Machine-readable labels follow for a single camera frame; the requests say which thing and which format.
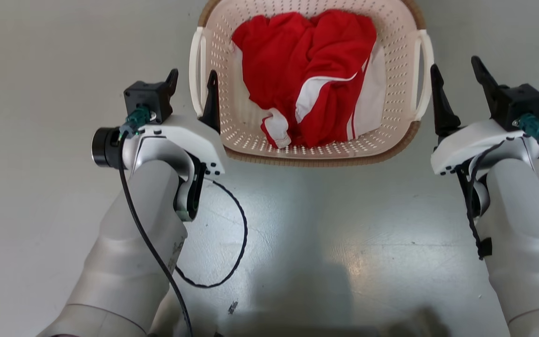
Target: gray robot arm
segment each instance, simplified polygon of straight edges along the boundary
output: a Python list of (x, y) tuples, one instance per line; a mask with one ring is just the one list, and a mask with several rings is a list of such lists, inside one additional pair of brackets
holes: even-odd
[[(187, 237), (171, 207), (178, 182), (176, 170), (161, 160), (144, 162), (128, 181), (143, 228), (171, 271)], [(144, 337), (168, 290), (121, 192), (101, 221), (66, 306), (39, 337)]]
[[(479, 58), (472, 63), (484, 86), (491, 119), (460, 128), (434, 66), (440, 138), (432, 168), (438, 175), (456, 174), (470, 200), (466, 205), (470, 225), (475, 222), (478, 253), (486, 262), (511, 335), (539, 337), (539, 178), (532, 164), (539, 158), (539, 124), (519, 128), (523, 118), (539, 119), (539, 92), (529, 85), (499, 86)], [(477, 171), (483, 175), (471, 187), (472, 173), (477, 176)]]
[[(136, 117), (129, 115), (120, 128), (101, 128), (93, 138), (97, 164), (120, 168), (122, 163), (123, 169), (131, 171), (128, 189), (136, 213), (170, 273), (187, 237), (183, 222), (197, 215), (203, 178), (214, 179), (227, 167), (214, 118), (218, 115), (215, 72), (208, 83), (206, 114), (200, 120), (171, 116), (168, 103), (176, 80), (173, 71), (166, 82), (132, 85), (124, 94), (128, 111), (137, 111)], [(139, 120), (140, 111), (145, 111), (146, 121)], [(121, 155), (120, 132), (130, 136)], [(120, 192), (101, 221), (99, 237), (66, 306), (38, 337), (145, 337), (168, 290), (168, 279)]]

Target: red clothing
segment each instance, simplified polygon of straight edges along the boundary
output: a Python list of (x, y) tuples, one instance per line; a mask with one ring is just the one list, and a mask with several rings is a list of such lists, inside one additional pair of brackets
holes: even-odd
[(360, 136), (354, 114), (376, 38), (370, 18), (336, 9), (240, 25), (233, 42), (250, 100), (272, 109), (262, 124), (270, 143), (314, 147)]

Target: black cable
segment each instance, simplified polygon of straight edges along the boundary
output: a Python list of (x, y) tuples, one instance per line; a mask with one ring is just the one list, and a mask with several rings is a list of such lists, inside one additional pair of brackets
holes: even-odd
[(247, 235), (248, 235), (247, 218), (244, 215), (244, 210), (242, 209), (242, 206), (238, 202), (238, 199), (236, 199), (236, 197), (229, 190), (227, 190), (227, 188), (224, 187), (224, 185), (216, 181), (211, 181), (211, 182), (214, 183), (214, 185), (221, 188), (222, 190), (224, 190), (224, 192), (226, 192), (234, 200), (234, 203), (236, 203), (236, 206), (238, 207), (238, 210), (240, 211), (240, 215), (242, 215), (242, 223), (244, 224), (244, 238), (242, 239), (242, 247), (240, 248), (240, 254), (238, 254), (238, 258), (236, 259), (236, 263), (234, 264), (234, 267), (232, 268), (230, 273), (228, 273), (228, 275), (224, 277), (224, 279), (218, 283), (211, 284), (209, 286), (205, 284), (197, 284), (194, 281), (192, 281), (190, 278), (186, 277), (184, 273), (182, 272), (182, 270), (178, 268), (178, 266), (176, 266), (176, 272), (178, 273), (178, 275), (180, 275), (180, 277), (182, 277), (182, 279), (184, 279), (184, 282), (196, 288), (202, 288), (202, 289), (210, 289), (210, 288), (215, 288), (216, 286), (221, 286), (222, 284), (224, 284), (224, 282), (226, 282), (232, 277), (232, 275), (234, 274), (234, 271), (237, 270), (238, 265), (240, 264), (240, 260), (242, 260), (242, 256), (244, 256), (244, 249), (247, 246)]
[(467, 207), (467, 219), (469, 220), (469, 227), (471, 228), (471, 233), (473, 233), (473, 238), (475, 239), (475, 245), (477, 246), (477, 254), (480, 256), (480, 260), (484, 259), (484, 252), (483, 252), (483, 246), (480, 240), (479, 235), (477, 235), (477, 229), (475, 228), (475, 222), (473, 221), (473, 185), (475, 185), (475, 180), (477, 178), (477, 171), (480, 170), (481, 162), (484, 160), (486, 155), (488, 155), (490, 152), (498, 149), (504, 141), (501, 141), (499, 144), (494, 145), (493, 147), (490, 147), (488, 150), (481, 153), (479, 157), (477, 157), (477, 160), (475, 161), (475, 167), (473, 168), (473, 171), (471, 172), (471, 179), (469, 181), (469, 184), (467, 185), (467, 194), (466, 194), (466, 207)]
[(186, 326), (189, 330), (189, 336), (193, 337), (193, 327), (190, 324), (189, 312), (188, 310), (186, 310), (186, 303), (184, 303), (184, 299), (182, 298), (182, 294), (180, 293), (180, 290), (178, 289), (178, 285), (174, 281), (174, 278), (172, 277), (172, 273), (169, 271), (168, 267), (165, 265), (165, 262), (163, 262), (162, 258), (159, 256), (159, 254), (155, 250), (155, 247), (153, 246), (153, 244), (151, 243), (151, 240), (147, 236), (147, 233), (143, 229), (141, 220), (138, 219), (137, 210), (134, 208), (132, 197), (130, 196), (130, 190), (128, 190), (128, 182), (126, 181), (126, 174), (124, 174), (124, 162), (122, 161), (122, 149), (124, 148), (124, 141), (126, 140), (126, 136), (128, 136), (128, 132), (124, 132), (120, 136), (120, 143), (118, 145), (118, 167), (120, 168), (119, 169), (120, 180), (122, 180), (122, 188), (124, 189), (124, 195), (126, 196), (126, 201), (128, 202), (128, 208), (130, 209), (130, 213), (132, 214), (134, 223), (137, 225), (138, 231), (141, 233), (141, 236), (143, 237), (143, 241), (145, 241), (145, 244), (151, 251), (151, 254), (155, 258), (155, 260), (158, 262), (165, 276), (168, 278), (169, 283), (171, 284), (174, 290), (174, 293), (176, 293), (176, 297), (178, 297), (178, 302), (180, 303), (180, 308), (182, 309), (182, 314), (184, 315), (184, 320), (186, 320)]

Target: laundry basket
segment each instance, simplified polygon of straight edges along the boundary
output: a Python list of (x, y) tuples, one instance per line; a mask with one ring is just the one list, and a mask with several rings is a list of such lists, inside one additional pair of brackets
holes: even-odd
[[(233, 61), (232, 34), (256, 15), (297, 11), (312, 17), (332, 8), (368, 16), (376, 26), (387, 78), (381, 126), (355, 140), (324, 147), (272, 147), (260, 128), (266, 115), (236, 81), (239, 70)], [(424, 76), (418, 102), (421, 54)], [(413, 0), (210, 0), (190, 48), (189, 85), (195, 111), (201, 116), (208, 74), (217, 71), (221, 138), (233, 159), (303, 167), (365, 165), (392, 158), (413, 140), (430, 101), (429, 68), (433, 63), (430, 37)]]

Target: floor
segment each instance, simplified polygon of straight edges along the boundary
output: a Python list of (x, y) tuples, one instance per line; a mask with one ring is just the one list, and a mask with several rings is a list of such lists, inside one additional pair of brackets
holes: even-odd
[[(449, 100), (465, 124), (488, 109), (471, 55), (501, 83), (539, 89), (539, 2), (418, 0)], [(34, 336), (60, 312), (120, 191), (90, 141), (125, 113), (122, 90), (180, 71), (204, 0), (0, 0), (0, 337)], [(233, 279), (179, 282), (198, 336), (507, 336), (454, 177), (434, 176), (431, 108), (400, 155), (301, 169), (231, 162), (248, 251)], [(200, 282), (235, 260), (242, 222), (207, 185), (178, 262)], [(228, 309), (238, 302), (233, 314)], [(166, 303), (174, 305), (170, 296)], [(176, 315), (156, 323), (168, 331)]]

